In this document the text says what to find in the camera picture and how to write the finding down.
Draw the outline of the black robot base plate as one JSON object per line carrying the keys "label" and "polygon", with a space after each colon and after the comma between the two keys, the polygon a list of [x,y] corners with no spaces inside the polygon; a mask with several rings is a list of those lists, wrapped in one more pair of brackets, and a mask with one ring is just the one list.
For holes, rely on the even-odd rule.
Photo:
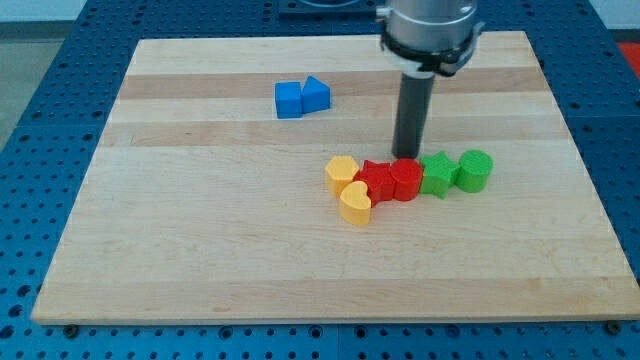
{"label": "black robot base plate", "polygon": [[374,15],[383,0],[279,0],[280,18]]}

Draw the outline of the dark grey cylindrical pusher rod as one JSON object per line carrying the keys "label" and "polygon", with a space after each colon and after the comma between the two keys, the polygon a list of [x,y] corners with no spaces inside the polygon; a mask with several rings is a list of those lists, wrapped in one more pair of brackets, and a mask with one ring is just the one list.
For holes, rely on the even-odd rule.
{"label": "dark grey cylindrical pusher rod", "polygon": [[415,159],[422,144],[434,77],[402,75],[394,125],[392,154]]}

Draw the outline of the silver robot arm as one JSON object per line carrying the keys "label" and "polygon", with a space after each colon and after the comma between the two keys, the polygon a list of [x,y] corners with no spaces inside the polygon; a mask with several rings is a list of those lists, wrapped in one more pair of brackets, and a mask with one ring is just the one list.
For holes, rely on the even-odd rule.
{"label": "silver robot arm", "polygon": [[456,75],[481,35],[476,0],[388,0],[376,9],[380,48],[402,72],[392,154],[416,158],[435,79]]}

